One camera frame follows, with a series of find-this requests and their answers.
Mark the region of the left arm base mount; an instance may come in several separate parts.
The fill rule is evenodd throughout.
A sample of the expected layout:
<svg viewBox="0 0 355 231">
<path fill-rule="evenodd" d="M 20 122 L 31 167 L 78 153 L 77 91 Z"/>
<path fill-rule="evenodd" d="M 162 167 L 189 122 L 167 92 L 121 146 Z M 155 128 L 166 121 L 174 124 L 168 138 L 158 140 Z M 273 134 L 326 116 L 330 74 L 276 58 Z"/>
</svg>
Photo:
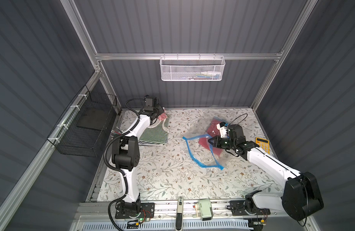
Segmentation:
<svg viewBox="0 0 355 231">
<path fill-rule="evenodd" d="M 154 218 L 154 203 L 127 203 L 122 201 L 115 208 L 116 214 L 114 217 L 116 219 Z"/>
</svg>

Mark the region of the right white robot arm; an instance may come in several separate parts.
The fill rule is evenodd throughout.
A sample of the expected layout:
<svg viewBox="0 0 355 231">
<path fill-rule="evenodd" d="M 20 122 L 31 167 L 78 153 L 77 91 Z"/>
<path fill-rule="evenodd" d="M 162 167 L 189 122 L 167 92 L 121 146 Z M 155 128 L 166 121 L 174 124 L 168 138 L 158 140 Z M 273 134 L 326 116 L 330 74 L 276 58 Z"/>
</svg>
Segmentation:
<svg viewBox="0 0 355 231">
<path fill-rule="evenodd" d="M 255 190 L 247 194 L 243 203 L 247 214 L 277 210 L 299 222 L 324 208 L 317 179 L 312 173 L 300 172 L 272 157 L 259 144 L 248 141 L 238 124 L 221 122 L 216 127 L 218 134 L 208 140 L 212 147 L 258 166 L 283 189 L 281 193 Z"/>
</svg>

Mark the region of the clear vacuum bag blue zipper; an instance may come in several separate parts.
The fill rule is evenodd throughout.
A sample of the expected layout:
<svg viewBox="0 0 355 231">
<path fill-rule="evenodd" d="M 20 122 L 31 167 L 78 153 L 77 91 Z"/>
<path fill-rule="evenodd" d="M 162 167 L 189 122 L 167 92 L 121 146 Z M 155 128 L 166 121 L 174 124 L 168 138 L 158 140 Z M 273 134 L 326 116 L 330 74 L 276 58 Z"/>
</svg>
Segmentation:
<svg viewBox="0 0 355 231">
<path fill-rule="evenodd" d="M 247 113 L 236 116 L 232 121 L 217 116 L 200 119 L 191 135 L 183 137 L 192 160 L 202 168 L 223 170 L 219 162 L 223 152 L 234 157 L 246 157 L 249 147 L 240 123 Z"/>
</svg>

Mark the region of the red white striped tank top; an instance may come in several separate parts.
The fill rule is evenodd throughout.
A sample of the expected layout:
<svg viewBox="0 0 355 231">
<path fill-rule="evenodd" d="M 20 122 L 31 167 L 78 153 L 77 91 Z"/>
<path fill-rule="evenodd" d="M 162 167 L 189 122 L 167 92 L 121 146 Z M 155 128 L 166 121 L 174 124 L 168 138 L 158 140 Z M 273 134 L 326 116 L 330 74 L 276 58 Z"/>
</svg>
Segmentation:
<svg viewBox="0 0 355 231">
<path fill-rule="evenodd" d="M 165 121 L 168 118 L 167 114 L 166 114 L 166 110 L 163 108 L 162 112 L 158 115 L 158 119 L 160 121 Z"/>
</svg>

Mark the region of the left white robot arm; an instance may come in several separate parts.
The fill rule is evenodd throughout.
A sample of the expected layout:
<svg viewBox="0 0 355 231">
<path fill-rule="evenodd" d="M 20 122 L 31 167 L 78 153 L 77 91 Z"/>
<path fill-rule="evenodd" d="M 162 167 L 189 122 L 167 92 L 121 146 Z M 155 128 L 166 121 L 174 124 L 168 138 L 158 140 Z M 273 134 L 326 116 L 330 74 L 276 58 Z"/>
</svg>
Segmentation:
<svg viewBox="0 0 355 231">
<path fill-rule="evenodd" d="M 140 161 L 139 138 L 165 111 L 156 97 L 149 95 L 126 101 L 126 107 L 137 118 L 125 132 L 115 136 L 106 145 L 103 161 L 107 168 L 122 176 L 123 196 L 113 200 L 120 213 L 135 217 L 141 210 L 140 193 L 137 187 L 136 170 Z"/>
</svg>

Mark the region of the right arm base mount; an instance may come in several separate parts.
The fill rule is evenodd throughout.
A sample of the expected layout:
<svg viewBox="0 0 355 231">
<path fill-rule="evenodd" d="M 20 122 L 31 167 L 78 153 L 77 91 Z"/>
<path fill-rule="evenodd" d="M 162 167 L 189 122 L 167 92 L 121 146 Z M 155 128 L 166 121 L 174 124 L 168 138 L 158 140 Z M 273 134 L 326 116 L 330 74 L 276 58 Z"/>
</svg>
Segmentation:
<svg viewBox="0 0 355 231">
<path fill-rule="evenodd" d="M 254 202 L 250 199 L 245 200 L 232 200 L 229 205 L 226 206 L 228 210 L 232 212 L 233 216 L 244 216 L 244 215 L 270 215 L 271 211 L 266 208 L 258 208 Z"/>
</svg>

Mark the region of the green white striped tank top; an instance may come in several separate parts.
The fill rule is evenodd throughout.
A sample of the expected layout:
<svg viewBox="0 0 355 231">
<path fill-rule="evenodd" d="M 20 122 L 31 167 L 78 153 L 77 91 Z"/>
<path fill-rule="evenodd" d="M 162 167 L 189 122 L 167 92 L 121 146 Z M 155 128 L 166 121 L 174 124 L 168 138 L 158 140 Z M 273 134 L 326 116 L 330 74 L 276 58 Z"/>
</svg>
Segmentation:
<svg viewBox="0 0 355 231">
<path fill-rule="evenodd" d="M 141 137 L 138 138 L 139 144 L 144 146 L 162 146 L 168 142 L 170 116 L 163 121 L 157 122 L 145 129 Z"/>
</svg>

